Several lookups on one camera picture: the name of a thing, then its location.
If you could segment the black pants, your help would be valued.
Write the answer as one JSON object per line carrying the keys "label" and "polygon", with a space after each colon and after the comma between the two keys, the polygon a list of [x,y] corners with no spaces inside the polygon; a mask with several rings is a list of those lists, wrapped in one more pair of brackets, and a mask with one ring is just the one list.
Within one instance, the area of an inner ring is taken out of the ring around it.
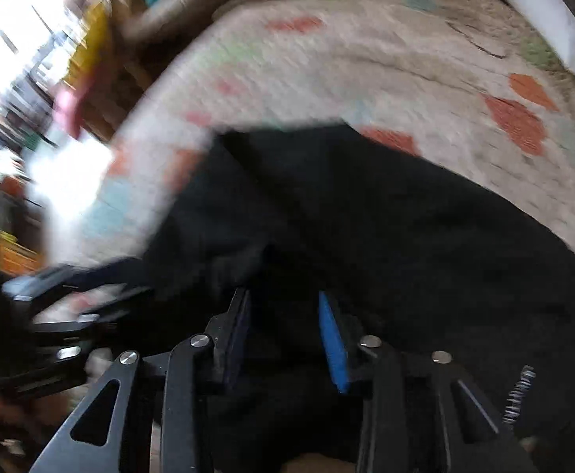
{"label": "black pants", "polygon": [[575,252],[497,193],[346,125],[221,134],[143,256],[175,303],[325,292],[408,352],[448,351],[518,438],[575,459]]}

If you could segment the red yellow box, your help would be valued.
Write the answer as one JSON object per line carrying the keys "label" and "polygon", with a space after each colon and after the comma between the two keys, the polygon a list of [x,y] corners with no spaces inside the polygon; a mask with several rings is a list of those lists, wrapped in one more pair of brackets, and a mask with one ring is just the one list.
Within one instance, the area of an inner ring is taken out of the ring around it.
{"label": "red yellow box", "polygon": [[43,257],[19,244],[10,233],[0,231],[0,272],[11,277],[24,276],[40,270]]}

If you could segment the heart-patterned quilted bedspread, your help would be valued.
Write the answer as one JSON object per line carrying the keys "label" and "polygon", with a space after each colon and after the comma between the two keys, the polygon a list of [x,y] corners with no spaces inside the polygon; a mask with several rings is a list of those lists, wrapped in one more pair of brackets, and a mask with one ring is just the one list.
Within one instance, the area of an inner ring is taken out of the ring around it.
{"label": "heart-patterned quilted bedspread", "polygon": [[217,131],[343,121],[491,189],[575,251],[575,76],[500,0],[239,0],[112,139],[56,262],[137,254]]}

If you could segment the folded beige blankets stack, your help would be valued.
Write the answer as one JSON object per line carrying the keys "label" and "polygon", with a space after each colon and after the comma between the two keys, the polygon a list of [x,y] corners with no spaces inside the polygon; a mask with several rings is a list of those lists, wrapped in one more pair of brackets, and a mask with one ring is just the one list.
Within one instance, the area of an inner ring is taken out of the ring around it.
{"label": "folded beige blankets stack", "polygon": [[127,46],[139,46],[164,39],[193,27],[202,16],[229,0],[157,0],[142,14],[130,18],[119,29]]}

